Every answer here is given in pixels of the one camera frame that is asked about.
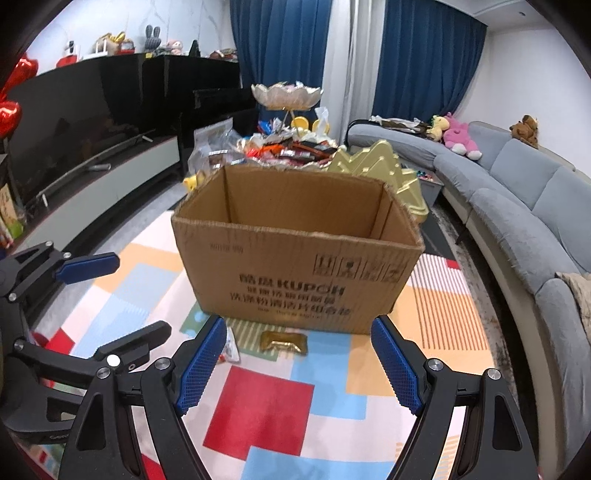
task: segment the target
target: balloon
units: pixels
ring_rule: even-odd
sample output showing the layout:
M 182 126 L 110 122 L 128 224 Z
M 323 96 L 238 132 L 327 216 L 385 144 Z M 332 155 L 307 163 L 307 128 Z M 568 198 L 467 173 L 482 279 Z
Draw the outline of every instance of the balloon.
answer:
M 16 102 L 6 100 L 0 102 L 0 139 L 9 137 L 14 133 L 21 121 L 21 106 Z
M 8 77 L 2 92 L 0 93 L 0 101 L 6 98 L 8 91 L 20 85 L 22 82 L 32 79 L 37 72 L 39 71 L 39 62 L 36 60 L 30 60 L 25 53 L 22 58 L 18 61 L 17 65 L 14 67 L 14 70 Z

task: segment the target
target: white wall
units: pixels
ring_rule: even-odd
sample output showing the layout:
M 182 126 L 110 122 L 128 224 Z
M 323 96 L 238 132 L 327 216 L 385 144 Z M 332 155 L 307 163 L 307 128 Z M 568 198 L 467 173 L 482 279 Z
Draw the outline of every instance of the white wall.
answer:
M 73 0 L 33 41 L 28 54 L 43 73 L 55 68 L 68 41 L 74 40 L 84 55 L 100 36 L 121 31 L 142 52 L 148 24 L 161 28 L 163 44 L 181 40 L 188 51 L 197 40 L 202 56 L 234 47 L 229 0 Z
M 508 129 L 536 117 L 540 144 L 591 176 L 591 79 L 553 27 L 489 34 L 456 115 Z

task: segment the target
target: pink stuffed animal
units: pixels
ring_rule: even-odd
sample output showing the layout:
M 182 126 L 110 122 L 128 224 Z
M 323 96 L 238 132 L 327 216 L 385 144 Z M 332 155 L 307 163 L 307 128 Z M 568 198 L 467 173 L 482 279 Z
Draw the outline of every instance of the pink stuffed animal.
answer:
M 461 124 L 450 113 L 445 118 L 449 122 L 449 129 L 443 134 L 445 146 L 458 155 L 467 156 L 470 160 L 480 160 L 482 153 L 468 133 L 468 124 Z

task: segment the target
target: decorative lotus bowl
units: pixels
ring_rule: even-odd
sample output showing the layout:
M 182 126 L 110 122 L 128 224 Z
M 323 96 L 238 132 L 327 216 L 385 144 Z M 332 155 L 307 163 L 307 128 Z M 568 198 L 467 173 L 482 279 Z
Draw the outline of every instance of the decorative lotus bowl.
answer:
M 258 84 L 251 88 L 256 101 L 269 110 L 309 110 L 320 101 L 323 92 L 322 88 L 307 87 L 302 83 L 276 83 L 269 88 Z

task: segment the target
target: cardboard box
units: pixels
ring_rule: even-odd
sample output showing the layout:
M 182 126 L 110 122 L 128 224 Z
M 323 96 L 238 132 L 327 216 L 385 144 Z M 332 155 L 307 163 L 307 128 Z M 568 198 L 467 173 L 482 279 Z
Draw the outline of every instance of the cardboard box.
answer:
M 340 173 L 224 167 L 172 224 L 204 311 L 331 332 L 368 334 L 424 250 L 391 187 Z

